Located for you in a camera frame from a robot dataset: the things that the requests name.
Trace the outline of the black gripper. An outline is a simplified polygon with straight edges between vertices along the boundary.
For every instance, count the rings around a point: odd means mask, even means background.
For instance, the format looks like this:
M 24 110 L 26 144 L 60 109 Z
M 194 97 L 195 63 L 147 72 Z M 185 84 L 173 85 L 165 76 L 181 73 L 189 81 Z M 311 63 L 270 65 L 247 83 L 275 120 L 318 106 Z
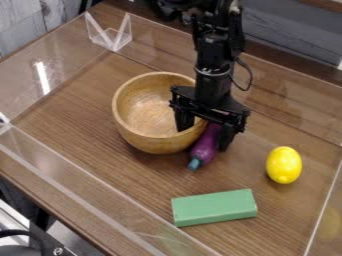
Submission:
M 223 124 L 218 137 L 218 150 L 225 152 L 234 140 L 235 132 L 245 132 L 251 110 L 231 95 L 225 96 L 217 106 L 207 106 L 195 100 L 194 87 L 173 85 L 170 91 L 173 93 L 170 107 L 174 110 L 178 131 L 191 128 L 197 117 Z

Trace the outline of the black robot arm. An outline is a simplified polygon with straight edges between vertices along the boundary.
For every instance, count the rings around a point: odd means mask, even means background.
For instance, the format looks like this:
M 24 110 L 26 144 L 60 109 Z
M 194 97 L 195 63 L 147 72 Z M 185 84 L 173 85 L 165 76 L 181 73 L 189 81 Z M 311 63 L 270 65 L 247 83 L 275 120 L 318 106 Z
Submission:
M 226 150 L 246 129 L 250 109 L 233 95 L 234 68 L 246 49 L 241 0 L 147 0 L 158 18 L 182 19 L 193 27 L 197 51 L 195 85 L 174 85 L 170 107 L 177 129 L 183 131 L 202 118 L 221 126 L 217 147 Z

